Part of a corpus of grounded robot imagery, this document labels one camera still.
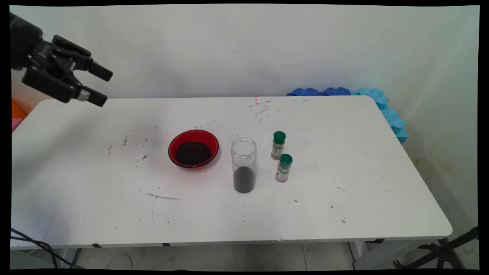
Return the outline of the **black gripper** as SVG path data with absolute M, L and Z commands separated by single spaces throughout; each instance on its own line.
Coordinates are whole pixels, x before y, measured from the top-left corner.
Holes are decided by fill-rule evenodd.
M 63 103 L 76 99 L 102 107 L 108 100 L 108 96 L 83 85 L 74 72 L 87 71 L 108 82 L 111 70 L 98 64 L 90 51 L 59 35 L 51 42 L 44 40 L 39 27 L 14 13 L 10 13 L 10 49 L 11 68 L 26 68 L 23 84 Z

